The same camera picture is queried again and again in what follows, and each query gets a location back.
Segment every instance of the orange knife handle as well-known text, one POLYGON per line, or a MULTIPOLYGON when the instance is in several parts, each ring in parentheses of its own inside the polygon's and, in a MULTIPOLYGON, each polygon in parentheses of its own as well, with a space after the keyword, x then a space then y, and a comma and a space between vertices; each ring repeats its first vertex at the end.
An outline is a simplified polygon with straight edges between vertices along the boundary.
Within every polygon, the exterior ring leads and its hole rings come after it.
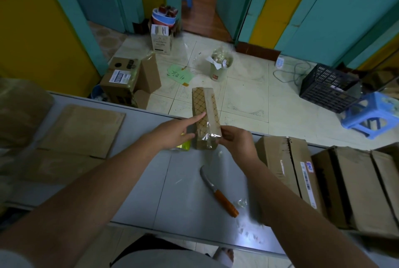
POLYGON ((215 198, 233 218, 236 218, 237 215, 239 215, 239 212, 237 211, 237 209, 235 209, 234 205, 231 204, 229 200, 227 200, 227 198, 224 196, 224 194, 222 194, 220 190, 215 191, 215 198))

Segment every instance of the forearm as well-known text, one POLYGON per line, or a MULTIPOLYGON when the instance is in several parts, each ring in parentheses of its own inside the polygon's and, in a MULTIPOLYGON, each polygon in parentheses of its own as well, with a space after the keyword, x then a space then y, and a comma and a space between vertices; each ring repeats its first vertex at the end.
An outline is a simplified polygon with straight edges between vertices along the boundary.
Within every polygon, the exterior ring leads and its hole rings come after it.
POLYGON ((0 248, 20 253, 38 267, 72 266, 115 215, 157 152, 149 136, 141 137, 5 231, 0 248))
POLYGON ((268 225, 295 267, 376 267, 260 160, 241 168, 257 191, 268 225))

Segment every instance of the person's left hand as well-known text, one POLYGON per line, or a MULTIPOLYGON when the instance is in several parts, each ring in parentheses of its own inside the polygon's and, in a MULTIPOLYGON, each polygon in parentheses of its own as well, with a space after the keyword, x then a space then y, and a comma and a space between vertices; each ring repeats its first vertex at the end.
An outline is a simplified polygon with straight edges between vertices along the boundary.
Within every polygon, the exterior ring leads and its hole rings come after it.
POLYGON ((158 125, 148 135, 152 137, 154 143, 159 146, 160 150, 172 149, 176 146, 182 145, 184 142, 193 139, 195 133, 187 133, 187 126, 190 126, 203 117, 205 112, 200 115, 188 119, 174 119, 158 125))

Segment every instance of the knife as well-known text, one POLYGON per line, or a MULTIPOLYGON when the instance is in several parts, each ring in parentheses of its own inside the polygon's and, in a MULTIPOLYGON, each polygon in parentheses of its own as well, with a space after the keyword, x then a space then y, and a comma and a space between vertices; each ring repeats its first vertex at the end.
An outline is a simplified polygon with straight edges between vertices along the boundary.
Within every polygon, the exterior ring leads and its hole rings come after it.
POLYGON ((220 205, 223 206, 223 208, 228 212, 229 215, 231 215, 233 218, 236 218, 239 215, 238 210, 234 207, 233 204, 230 203, 229 200, 222 194, 222 192, 215 187, 211 183, 211 181, 208 179, 206 174, 204 173, 202 167, 199 169, 199 174, 202 177, 202 180, 205 182, 205 184, 213 191, 213 195, 215 196, 216 200, 220 203, 220 205))

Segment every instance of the person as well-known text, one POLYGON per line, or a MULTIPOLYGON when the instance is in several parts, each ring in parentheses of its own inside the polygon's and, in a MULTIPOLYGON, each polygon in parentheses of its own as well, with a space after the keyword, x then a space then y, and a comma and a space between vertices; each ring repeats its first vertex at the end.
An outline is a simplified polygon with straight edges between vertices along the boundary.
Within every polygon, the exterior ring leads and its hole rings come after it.
MULTIPOLYGON (((73 267, 115 215, 152 158, 161 150, 194 138, 195 134, 186 132, 187 126, 204 116, 160 124, 9 227, 0 235, 0 266, 73 267)), ((257 191, 268 225, 296 268, 376 267, 353 242, 269 171, 257 156, 250 132, 222 126, 222 135, 219 143, 229 150, 257 191)), ((142 238, 142 243, 128 247, 112 266, 223 267, 192 250, 159 247, 160 239, 152 248, 148 243, 151 236, 142 238)))

